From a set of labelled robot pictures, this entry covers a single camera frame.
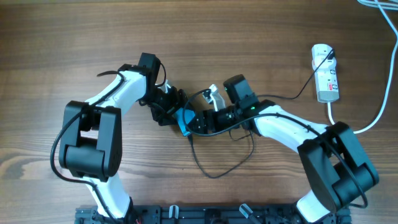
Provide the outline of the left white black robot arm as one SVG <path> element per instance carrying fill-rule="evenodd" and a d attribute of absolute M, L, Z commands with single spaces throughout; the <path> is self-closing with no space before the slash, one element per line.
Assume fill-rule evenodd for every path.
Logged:
<path fill-rule="evenodd" d="M 123 153 L 122 118 L 134 103 L 148 106 L 159 126 L 177 125 L 188 131 L 182 121 L 182 105 L 187 97 L 163 80 L 158 84 L 162 62 L 143 53 L 137 65 L 124 64 L 115 80 L 102 92 L 86 101 L 71 101 L 64 111 L 63 126 L 53 148 L 58 161 L 70 171 L 70 182 L 85 184 L 97 205 L 78 208 L 75 223 L 141 223 L 142 213 L 134 209 L 118 169 Z"/>

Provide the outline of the turquoise screen Galaxy smartphone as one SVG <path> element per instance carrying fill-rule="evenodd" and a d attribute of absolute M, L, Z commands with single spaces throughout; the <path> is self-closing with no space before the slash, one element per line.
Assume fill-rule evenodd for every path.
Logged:
<path fill-rule="evenodd" d="M 177 124 L 178 124 L 183 136 L 188 136 L 189 134 L 191 134 L 191 132 L 186 129 L 186 126 L 183 123 L 183 109 L 182 108 L 178 109 L 174 113 L 173 117 L 177 120 Z M 188 109 L 185 110 L 186 124 L 188 124 L 194 117 L 195 117 L 194 111 L 188 110 Z"/>

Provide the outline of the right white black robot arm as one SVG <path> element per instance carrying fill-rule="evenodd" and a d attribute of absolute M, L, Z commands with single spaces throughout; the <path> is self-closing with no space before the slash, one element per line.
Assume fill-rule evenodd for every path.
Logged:
<path fill-rule="evenodd" d="M 231 106 L 182 119 L 192 134 L 215 136 L 242 127 L 295 151 L 311 187 L 295 204 L 305 223 L 316 223 L 346 207 L 368 206 L 365 193 L 379 183 L 379 174 L 347 124 L 313 123 L 273 101 L 259 101 L 243 75 L 231 77 L 223 85 Z"/>

